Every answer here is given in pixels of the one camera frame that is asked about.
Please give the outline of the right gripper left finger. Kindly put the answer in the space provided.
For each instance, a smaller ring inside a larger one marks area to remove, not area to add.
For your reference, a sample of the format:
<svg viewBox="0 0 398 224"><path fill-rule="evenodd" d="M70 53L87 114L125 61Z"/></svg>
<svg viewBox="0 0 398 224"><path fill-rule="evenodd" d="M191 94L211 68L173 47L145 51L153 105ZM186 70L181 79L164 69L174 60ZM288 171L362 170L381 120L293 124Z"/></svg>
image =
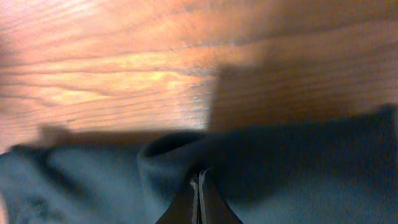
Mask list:
<svg viewBox="0 0 398 224"><path fill-rule="evenodd" d="M186 178L170 206L156 224L198 223L198 175Z"/></svg>

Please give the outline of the black t-shirt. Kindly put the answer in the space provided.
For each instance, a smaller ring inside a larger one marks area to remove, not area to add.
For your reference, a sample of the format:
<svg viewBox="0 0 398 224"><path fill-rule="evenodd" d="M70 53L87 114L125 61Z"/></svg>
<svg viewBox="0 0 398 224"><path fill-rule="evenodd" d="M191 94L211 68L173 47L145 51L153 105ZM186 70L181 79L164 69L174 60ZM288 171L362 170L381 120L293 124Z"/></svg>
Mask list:
<svg viewBox="0 0 398 224"><path fill-rule="evenodd" d="M14 146L1 155L1 222L156 223L202 170L242 223L396 223L397 110L145 144Z"/></svg>

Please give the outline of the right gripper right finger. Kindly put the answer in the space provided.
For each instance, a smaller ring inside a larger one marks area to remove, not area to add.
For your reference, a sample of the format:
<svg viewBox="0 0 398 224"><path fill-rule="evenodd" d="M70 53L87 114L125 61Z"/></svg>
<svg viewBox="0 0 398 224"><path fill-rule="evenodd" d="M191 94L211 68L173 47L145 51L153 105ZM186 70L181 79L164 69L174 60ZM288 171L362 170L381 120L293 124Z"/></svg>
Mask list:
<svg viewBox="0 0 398 224"><path fill-rule="evenodd" d="M217 191L207 170L198 176L200 219L202 224L242 224Z"/></svg>

